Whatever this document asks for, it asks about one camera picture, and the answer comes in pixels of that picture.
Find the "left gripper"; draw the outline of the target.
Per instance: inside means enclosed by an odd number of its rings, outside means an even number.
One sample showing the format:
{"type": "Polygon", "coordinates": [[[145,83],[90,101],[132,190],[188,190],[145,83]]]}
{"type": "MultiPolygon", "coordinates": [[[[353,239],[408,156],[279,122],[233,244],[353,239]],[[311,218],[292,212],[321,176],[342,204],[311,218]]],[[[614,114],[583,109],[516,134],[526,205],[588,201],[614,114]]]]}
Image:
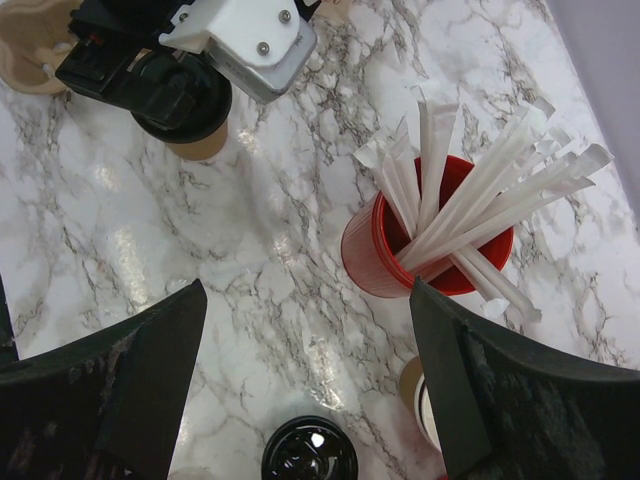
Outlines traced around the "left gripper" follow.
{"type": "Polygon", "coordinates": [[[190,128],[200,87],[160,43],[189,17],[191,1],[83,1],[70,13],[77,40],[55,76],[72,91],[163,130],[190,128]]]}

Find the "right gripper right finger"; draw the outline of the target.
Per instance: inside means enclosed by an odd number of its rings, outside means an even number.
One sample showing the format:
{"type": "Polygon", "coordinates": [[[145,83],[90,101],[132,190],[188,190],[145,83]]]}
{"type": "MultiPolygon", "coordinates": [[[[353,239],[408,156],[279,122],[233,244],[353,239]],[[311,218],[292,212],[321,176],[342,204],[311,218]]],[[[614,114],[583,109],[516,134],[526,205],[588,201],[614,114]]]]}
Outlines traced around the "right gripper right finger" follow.
{"type": "Polygon", "coordinates": [[[420,279],[410,310],[449,478],[638,478],[638,371],[531,340],[420,279]]]}

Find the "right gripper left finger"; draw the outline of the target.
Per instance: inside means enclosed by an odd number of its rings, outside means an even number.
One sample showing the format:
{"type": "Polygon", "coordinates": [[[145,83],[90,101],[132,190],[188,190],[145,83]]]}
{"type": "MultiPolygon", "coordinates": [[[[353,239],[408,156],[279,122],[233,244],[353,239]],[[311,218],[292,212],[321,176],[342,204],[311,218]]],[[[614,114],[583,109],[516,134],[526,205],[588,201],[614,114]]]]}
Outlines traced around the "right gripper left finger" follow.
{"type": "Polygon", "coordinates": [[[129,319],[1,365],[2,478],[167,478],[206,309],[194,281],[129,319]]]}

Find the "black coffee cup lid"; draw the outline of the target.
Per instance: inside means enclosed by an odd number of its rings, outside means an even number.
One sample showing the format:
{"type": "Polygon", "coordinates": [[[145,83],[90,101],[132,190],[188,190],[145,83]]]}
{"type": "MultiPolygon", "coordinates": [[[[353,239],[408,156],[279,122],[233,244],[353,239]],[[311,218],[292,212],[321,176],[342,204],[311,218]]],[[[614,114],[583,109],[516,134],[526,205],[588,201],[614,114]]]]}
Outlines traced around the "black coffee cup lid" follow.
{"type": "Polygon", "coordinates": [[[231,84],[203,55],[189,53],[178,62],[173,56],[147,53],[133,67],[133,72],[176,86],[194,99],[186,118],[175,128],[160,127],[141,115],[132,114],[139,126],[154,138],[166,143],[193,143],[213,134],[226,121],[232,102],[231,84]]]}

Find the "brown paper coffee cup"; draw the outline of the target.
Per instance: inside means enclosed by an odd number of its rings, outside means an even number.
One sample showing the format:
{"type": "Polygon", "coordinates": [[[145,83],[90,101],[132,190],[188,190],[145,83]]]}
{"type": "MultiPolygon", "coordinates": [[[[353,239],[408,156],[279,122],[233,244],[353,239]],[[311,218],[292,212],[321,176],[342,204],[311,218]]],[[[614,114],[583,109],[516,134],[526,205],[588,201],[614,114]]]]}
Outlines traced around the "brown paper coffee cup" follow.
{"type": "Polygon", "coordinates": [[[179,158],[187,161],[206,161],[217,155],[228,138],[228,121],[225,120],[213,133],[191,143],[167,143],[167,147],[179,158]]]}

